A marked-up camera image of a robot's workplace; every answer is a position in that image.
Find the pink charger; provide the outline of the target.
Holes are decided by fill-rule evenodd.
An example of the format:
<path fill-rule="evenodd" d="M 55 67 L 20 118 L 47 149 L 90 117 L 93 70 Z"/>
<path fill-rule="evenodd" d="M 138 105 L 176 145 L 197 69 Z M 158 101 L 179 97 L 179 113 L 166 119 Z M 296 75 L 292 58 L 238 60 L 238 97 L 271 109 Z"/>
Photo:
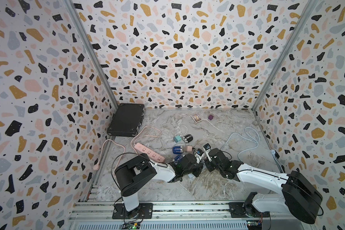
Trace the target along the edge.
<path fill-rule="evenodd" d="M 192 153 L 193 152 L 193 147 L 192 146 L 185 146 L 185 152 Z"/>

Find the pink power strip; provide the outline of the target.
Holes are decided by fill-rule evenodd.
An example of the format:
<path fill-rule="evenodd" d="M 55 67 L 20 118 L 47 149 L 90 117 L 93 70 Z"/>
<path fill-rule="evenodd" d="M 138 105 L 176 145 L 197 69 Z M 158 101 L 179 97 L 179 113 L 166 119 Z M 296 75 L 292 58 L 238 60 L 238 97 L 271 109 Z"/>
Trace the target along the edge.
<path fill-rule="evenodd" d="M 150 159 L 152 159 L 154 162 L 157 162 L 157 163 L 163 163 L 165 161 L 165 158 L 163 156 L 161 156 L 160 154 L 158 154 L 157 152 L 153 151 L 152 149 L 140 144 L 140 143 L 137 143 L 134 148 L 141 152 L 141 153 L 145 153 L 148 155 L 148 157 Z"/>

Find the blue shaver with white stripes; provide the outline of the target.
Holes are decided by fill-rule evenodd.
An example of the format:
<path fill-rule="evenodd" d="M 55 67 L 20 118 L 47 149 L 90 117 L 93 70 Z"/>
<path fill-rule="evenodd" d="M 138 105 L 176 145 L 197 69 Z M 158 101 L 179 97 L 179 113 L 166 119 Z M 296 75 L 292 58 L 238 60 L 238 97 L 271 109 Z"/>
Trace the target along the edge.
<path fill-rule="evenodd" d="M 184 153 L 184 151 L 185 151 L 184 146 L 174 146 L 172 149 L 173 154 L 176 154 L 176 155 L 182 154 Z"/>

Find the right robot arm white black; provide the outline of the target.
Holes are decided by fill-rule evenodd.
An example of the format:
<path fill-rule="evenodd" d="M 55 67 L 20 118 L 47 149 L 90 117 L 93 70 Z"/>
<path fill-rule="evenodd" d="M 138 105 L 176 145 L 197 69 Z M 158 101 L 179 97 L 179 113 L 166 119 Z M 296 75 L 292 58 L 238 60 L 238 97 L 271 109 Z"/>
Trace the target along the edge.
<path fill-rule="evenodd" d="M 276 173 L 255 168 L 238 160 L 229 160 L 218 148 L 209 149 L 205 154 L 205 165 L 210 172 L 217 170 L 223 178 L 272 191 L 266 195 L 251 192 L 243 204 L 246 215 L 287 213 L 306 224 L 314 224 L 320 215 L 323 197 L 301 173 Z"/>

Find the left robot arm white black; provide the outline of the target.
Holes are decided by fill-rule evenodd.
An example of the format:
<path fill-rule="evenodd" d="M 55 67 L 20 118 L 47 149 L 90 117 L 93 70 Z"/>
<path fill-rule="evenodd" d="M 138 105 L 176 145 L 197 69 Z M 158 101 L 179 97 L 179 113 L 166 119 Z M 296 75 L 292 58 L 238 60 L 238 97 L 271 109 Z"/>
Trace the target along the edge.
<path fill-rule="evenodd" d="M 182 181 L 188 174 L 199 177 L 202 170 L 203 162 L 192 154 L 186 154 L 178 161 L 170 163 L 155 162 L 146 153 L 135 154 L 134 158 L 115 168 L 112 173 L 123 202 L 122 207 L 116 209 L 116 213 L 121 213 L 123 219 L 143 219 L 145 215 L 142 212 L 146 208 L 139 202 L 138 191 L 149 181 L 175 183 Z"/>

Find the teal USB charger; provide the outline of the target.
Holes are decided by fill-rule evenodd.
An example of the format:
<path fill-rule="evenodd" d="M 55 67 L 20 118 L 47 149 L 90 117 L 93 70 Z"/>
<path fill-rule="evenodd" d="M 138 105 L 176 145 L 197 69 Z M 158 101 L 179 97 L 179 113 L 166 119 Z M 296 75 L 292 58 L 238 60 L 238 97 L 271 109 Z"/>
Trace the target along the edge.
<path fill-rule="evenodd" d="M 175 143 L 179 143 L 182 141 L 182 137 L 180 135 L 177 135 L 177 136 L 173 137 L 173 140 Z"/>

